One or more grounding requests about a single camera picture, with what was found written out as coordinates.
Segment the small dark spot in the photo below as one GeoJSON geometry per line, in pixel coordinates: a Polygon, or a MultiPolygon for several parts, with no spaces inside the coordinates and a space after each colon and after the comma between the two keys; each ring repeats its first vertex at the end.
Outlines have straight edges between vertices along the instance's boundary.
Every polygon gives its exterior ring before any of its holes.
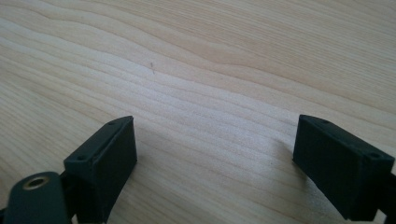
{"type": "Polygon", "coordinates": [[[153,63],[149,63],[149,65],[151,66],[152,75],[155,75],[154,64],[153,63]]]}
{"type": "Polygon", "coordinates": [[[86,156],[77,156],[78,161],[85,161],[87,159],[86,156]]]}
{"type": "Polygon", "coordinates": [[[381,157],[381,155],[379,155],[378,153],[375,153],[375,152],[372,152],[369,155],[370,155],[371,158],[374,158],[374,159],[378,159],[378,158],[381,157]]]}

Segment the screw hole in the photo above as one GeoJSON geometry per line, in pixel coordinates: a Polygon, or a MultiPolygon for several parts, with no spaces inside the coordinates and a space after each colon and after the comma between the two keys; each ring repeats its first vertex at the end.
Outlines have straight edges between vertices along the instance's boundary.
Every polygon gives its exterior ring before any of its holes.
{"type": "Polygon", "coordinates": [[[86,156],[77,156],[78,161],[85,161],[87,159],[86,156]]]}
{"type": "Polygon", "coordinates": [[[23,189],[25,190],[32,190],[32,189],[39,189],[46,185],[50,179],[47,176],[38,176],[33,179],[30,179],[23,185],[23,189]]]}

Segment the wooden table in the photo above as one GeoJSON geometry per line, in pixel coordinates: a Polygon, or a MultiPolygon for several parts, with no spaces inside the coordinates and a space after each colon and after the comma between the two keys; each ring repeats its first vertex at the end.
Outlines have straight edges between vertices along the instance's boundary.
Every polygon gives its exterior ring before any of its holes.
{"type": "Polygon", "coordinates": [[[291,161],[296,125],[328,119],[396,157],[395,10],[3,0],[0,205],[133,115],[138,164],[108,223],[348,223],[291,161]]]}

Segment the wood grain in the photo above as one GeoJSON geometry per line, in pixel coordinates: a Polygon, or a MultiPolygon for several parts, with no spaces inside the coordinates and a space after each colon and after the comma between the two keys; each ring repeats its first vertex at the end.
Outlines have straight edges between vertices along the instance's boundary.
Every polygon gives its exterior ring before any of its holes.
{"type": "Polygon", "coordinates": [[[60,173],[104,123],[133,115],[138,164],[108,223],[349,223],[291,161],[298,115],[396,157],[395,10],[2,0],[0,206],[17,181],[60,173]]]}

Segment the black plastic part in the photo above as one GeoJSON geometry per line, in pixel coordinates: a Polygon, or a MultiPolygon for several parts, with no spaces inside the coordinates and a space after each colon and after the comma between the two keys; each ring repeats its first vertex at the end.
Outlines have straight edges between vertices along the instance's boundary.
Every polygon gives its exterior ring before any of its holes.
{"type": "Polygon", "coordinates": [[[344,218],[371,221],[394,158],[324,119],[301,115],[293,160],[344,218]]]}
{"type": "Polygon", "coordinates": [[[110,121],[64,160],[64,178],[77,180],[69,213],[78,222],[106,222],[135,164],[133,117],[110,121]]]}
{"type": "Polygon", "coordinates": [[[64,189],[64,201],[67,207],[67,216],[72,218],[77,212],[78,206],[78,179],[63,172],[60,175],[62,188],[64,189]]]}
{"type": "Polygon", "coordinates": [[[386,223],[396,224],[396,176],[390,175],[387,183],[382,188],[382,200],[379,209],[388,215],[386,223]]]}
{"type": "Polygon", "coordinates": [[[0,210],[0,223],[4,222],[4,215],[6,213],[6,208],[0,210]]]}
{"type": "Polygon", "coordinates": [[[53,172],[31,175],[11,190],[5,224],[69,224],[60,177],[53,172]]]}

